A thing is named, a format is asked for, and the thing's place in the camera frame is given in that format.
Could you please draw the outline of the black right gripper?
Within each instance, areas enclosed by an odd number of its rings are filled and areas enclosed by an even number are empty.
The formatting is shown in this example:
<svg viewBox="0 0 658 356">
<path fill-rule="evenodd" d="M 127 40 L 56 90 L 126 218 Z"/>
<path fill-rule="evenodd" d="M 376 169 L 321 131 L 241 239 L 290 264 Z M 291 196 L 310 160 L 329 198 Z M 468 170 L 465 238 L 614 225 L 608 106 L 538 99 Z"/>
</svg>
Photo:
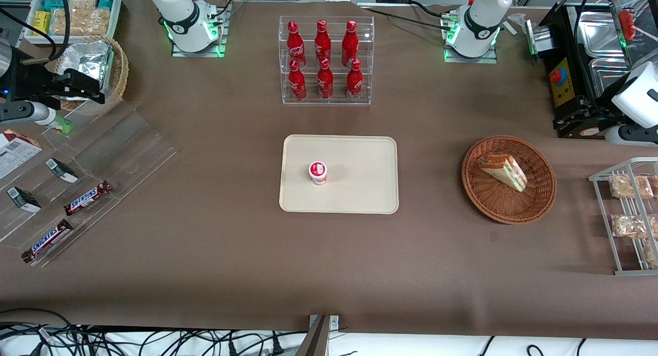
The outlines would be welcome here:
<svg viewBox="0 0 658 356">
<path fill-rule="evenodd" d="M 64 85 L 76 89 L 76 97 L 92 100 L 99 105 L 106 102 L 99 80 L 73 68 L 59 75 L 42 64 L 24 65 L 13 57 L 9 66 L 9 98 L 30 99 L 32 97 L 63 96 Z"/>
</svg>

